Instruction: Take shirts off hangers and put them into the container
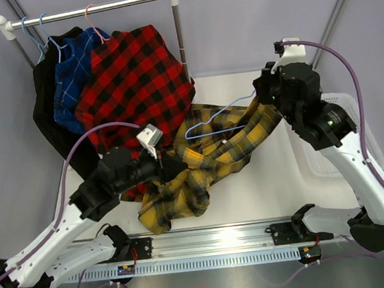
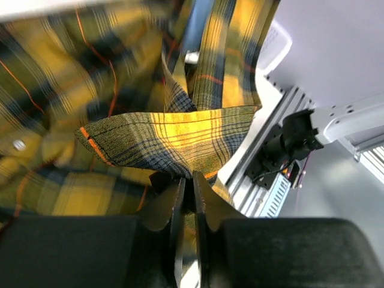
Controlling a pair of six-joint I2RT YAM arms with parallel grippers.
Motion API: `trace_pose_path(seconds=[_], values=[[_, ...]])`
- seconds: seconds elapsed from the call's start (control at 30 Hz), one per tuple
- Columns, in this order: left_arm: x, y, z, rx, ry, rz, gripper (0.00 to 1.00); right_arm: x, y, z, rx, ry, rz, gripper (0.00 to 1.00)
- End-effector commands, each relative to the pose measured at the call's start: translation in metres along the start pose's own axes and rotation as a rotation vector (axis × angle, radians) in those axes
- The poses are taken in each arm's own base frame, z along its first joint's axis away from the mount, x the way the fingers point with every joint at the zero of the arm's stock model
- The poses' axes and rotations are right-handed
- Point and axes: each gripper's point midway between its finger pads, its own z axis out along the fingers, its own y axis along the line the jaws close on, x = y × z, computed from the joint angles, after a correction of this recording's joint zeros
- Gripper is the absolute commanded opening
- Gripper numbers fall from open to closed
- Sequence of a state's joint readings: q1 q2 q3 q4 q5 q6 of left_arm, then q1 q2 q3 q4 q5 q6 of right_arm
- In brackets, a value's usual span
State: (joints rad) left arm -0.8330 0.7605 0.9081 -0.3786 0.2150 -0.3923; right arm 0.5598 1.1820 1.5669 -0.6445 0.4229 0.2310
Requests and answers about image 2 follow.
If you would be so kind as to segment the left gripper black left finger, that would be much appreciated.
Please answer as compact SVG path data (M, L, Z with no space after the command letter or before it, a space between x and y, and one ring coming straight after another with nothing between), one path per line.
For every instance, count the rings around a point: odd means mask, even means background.
M140 211L143 225L160 236L160 268L167 287L181 283L184 191L185 179L175 180Z

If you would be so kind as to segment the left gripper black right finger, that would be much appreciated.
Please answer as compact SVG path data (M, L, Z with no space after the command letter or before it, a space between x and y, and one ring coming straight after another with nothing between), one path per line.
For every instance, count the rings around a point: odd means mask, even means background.
M193 172L197 258L201 287L232 287L227 240L221 226L245 216L220 197L204 175Z

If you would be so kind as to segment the yellow plaid shirt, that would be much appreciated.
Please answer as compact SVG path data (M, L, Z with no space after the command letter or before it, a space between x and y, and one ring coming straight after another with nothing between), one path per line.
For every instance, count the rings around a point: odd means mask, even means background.
M256 62L277 1L118 1L1 23L1 208L131 214L150 176L218 171L262 108Z

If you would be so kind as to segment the light blue wire hanger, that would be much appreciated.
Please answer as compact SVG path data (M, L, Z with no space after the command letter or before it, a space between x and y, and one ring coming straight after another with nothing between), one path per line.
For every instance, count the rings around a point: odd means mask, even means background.
M199 60L203 32L213 4L214 0L193 1L181 45L181 54L186 64L195 65Z

